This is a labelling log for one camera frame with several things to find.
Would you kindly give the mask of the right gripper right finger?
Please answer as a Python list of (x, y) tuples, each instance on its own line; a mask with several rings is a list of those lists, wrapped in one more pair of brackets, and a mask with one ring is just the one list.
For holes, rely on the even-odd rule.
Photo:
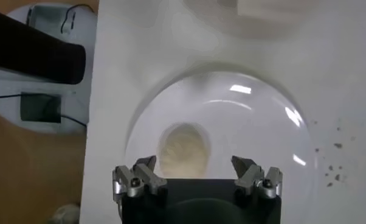
[(257, 193), (265, 199), (281, 197), (283, 173), (278, 167), (270, 167), (265, 173), (252, 159), (232, 156), (231, 162), (238, 177), (235, 185), (243, 190), (244, 195)]

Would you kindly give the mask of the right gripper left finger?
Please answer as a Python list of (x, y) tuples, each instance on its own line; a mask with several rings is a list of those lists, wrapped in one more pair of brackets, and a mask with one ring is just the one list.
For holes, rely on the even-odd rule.
[(118, 203), (124, 196), (141, 197), (148, 191), (152, 195), (163, 195), (167, 192), (167, 180), (157, 176), (153, 171), (156, 156), (138, 159), (129, 169), (127, 166), (117, 166), (112, 171), (113, 200)]

